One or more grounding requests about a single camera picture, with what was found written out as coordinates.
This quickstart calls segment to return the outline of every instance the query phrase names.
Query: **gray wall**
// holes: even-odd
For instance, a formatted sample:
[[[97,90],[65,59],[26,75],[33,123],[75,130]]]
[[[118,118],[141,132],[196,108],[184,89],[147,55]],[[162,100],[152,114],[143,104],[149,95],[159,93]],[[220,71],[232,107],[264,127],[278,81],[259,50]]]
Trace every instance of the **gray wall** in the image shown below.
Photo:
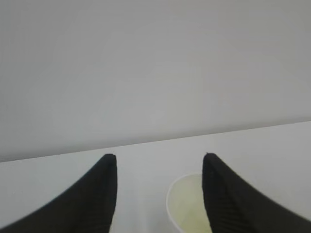
[[[0,161],[311,120],[309,0],[1,0]]]

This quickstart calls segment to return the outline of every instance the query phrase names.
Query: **white cup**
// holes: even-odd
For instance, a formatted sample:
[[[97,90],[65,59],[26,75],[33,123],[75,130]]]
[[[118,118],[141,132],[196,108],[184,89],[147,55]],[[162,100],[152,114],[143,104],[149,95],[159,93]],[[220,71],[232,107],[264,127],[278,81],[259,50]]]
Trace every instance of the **white cup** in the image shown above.
[[[166,210],[175,233],[212,233],[204,208],[202,175],[191,174],[172,183]]]

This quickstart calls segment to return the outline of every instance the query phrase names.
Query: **white table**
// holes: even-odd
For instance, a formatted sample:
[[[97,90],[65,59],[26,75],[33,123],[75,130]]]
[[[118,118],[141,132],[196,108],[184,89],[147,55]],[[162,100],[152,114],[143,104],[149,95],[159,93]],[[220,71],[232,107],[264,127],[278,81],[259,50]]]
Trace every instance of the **white table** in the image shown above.
[[[215,152],[259,191],[311,219],[311,122],[0,163],[0,227],[77,181],[105,153],[118,160],[112,233],[168,233],[169,185]]]

